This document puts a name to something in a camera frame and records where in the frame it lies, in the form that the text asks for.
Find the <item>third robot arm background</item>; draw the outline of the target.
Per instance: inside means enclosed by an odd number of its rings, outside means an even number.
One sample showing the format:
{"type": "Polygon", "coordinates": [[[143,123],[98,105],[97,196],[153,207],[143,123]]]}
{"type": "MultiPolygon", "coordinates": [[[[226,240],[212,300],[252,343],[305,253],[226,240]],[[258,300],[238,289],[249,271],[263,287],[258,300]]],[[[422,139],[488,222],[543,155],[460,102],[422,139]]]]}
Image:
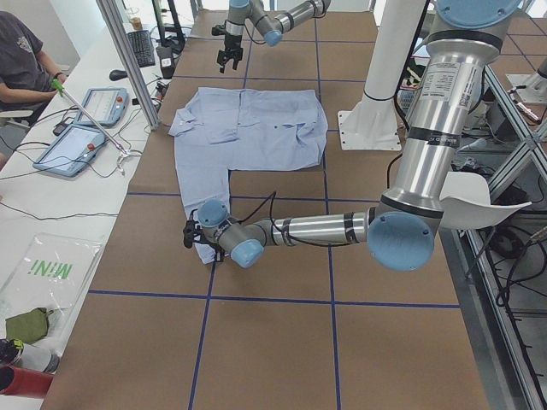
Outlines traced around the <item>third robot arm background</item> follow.
{"type": "Polygon", "coordinates": [[[546,60],[532,74],[507,74],[506,77],[522,102],[546,104],[546,60]]]}

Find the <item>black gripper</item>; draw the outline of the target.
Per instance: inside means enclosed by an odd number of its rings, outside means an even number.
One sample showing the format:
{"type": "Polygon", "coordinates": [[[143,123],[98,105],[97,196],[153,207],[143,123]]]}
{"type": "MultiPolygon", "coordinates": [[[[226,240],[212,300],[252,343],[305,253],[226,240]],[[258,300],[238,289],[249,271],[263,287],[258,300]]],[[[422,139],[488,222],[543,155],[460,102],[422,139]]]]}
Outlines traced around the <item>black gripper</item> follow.
{"type": "Polygon", "coordinates": [[[218,243],[210,243],[209,247],[215,252],[215,261],[224,261],[226,251],[218,243]]]}
{"type": "Polygon", "coordinates": [[[232,61],[232,69],[237,70],[239,62],[243,59],[243,48],[241,46],[243,36],[233,35],[228,32],[224,35],[224,49],[218,52],[217,61],[219,70],[224,73],[226,63],[232,61]]]}

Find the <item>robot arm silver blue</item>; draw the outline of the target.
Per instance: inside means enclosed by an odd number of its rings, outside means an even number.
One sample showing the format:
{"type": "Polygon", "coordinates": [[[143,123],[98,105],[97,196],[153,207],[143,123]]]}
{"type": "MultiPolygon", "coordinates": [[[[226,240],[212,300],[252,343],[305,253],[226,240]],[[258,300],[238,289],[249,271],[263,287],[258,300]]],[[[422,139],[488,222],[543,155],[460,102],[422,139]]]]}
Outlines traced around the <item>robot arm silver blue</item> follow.
{"type": "Polygon", "coordinates": [[[265,43],[274,47],[296,26],[324,16],[330,4],[329,0],[302,1],[293,9],[271,17],[264,10],[262,1],[230,1],[225,22],[211,29],[213,36],[224,37],[224,49],[217,56],[220,72],[225,72],[229,61],[232,61],[232,68],[236,69],[243,59],[242,40],[247,20],[262,35],[265,43]]]}
{"type": "Polygon", "coordinates": [[[408,272],[430,259],[439,228],[480,229],[506,220],[516,206],[492,204],[485,180],[455,173],[451,163],[480,101],[485,69],[499,56],[517,8],[515,1],[438,3],[402,161],[377,206],[364,213],[266,218],[245,225],[224,202],[208,200],[195,211],[198,242],[241,267],[252,266],[267,246],[365,243],[383,266],[408,272]]]}

